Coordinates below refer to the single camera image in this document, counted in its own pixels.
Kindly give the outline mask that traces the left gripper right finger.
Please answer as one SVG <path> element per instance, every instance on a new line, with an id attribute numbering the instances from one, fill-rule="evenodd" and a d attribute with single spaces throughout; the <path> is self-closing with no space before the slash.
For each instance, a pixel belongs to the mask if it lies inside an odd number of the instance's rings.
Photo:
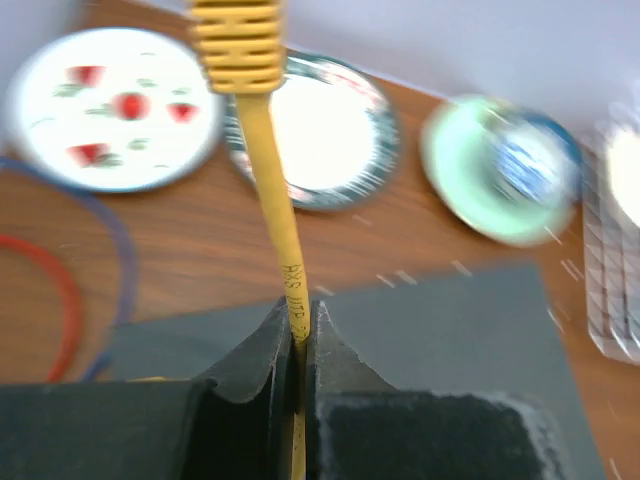
<path id="1" fill-rule="evenodd" d="M 314 302 L 306 365 L 309 479 L 603 479 L 589 432 L 507 392 L 399 390 Z"/>

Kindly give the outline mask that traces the black network switch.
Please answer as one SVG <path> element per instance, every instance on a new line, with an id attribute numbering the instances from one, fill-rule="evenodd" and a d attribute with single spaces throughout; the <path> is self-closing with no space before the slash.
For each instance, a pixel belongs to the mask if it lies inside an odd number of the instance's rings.
<path id="1" fill-rule="evenodd" d="M 600 456 L 542 281 L 529 264 L 436 274 L 325 299 L 338 338 L 402 390 L 507 393 L 550 420 L 574 479 L 601 479 Z M 174 314 L 113 329 L 116 379 L 202 372 L 248 337 L 270 302 Z"/>

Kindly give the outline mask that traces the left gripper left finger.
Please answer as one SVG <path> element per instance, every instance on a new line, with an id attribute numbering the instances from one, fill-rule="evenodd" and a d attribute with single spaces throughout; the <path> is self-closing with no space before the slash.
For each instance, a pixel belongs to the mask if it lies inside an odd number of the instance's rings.
<path id="1" fill-rule="evenodd" d="M 187 380 L 5 385 L 5 479 L 286 479 L 293 347 L 284 301 Z"/>

